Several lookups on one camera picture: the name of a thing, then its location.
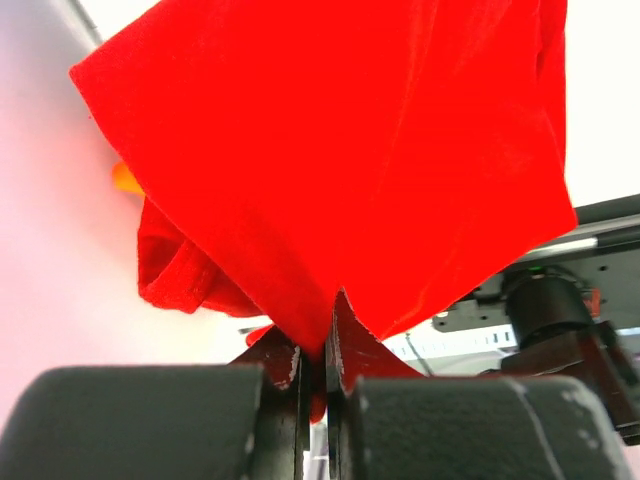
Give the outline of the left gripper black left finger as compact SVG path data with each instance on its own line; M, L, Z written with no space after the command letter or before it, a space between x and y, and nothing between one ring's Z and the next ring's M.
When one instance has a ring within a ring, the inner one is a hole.
M5 479L299 479L309 363L272 329L227 365L39 375L1 435Z

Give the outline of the red t shirt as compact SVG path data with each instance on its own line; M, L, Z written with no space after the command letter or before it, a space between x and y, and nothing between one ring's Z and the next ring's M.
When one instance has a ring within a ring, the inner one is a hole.
M379 339L577 224L563 1L162 1L70 69L140 186L138 292Z

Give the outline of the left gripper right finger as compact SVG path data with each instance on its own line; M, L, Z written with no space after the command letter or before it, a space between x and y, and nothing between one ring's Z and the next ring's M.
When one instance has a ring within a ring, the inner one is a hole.
M326 341L334 479L629 479L635 374L610 326L526 375L424 376L339 293Z

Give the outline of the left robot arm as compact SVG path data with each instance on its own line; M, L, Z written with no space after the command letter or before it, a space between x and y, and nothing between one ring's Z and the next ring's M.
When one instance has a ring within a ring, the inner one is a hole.
M639 377L596 296L543 271L503 285L518 350L494 374L424 376L345 294L312 364L269 329L226 366L72 367L19 398L5 479L299 479L327 396L334 479L628 479Z

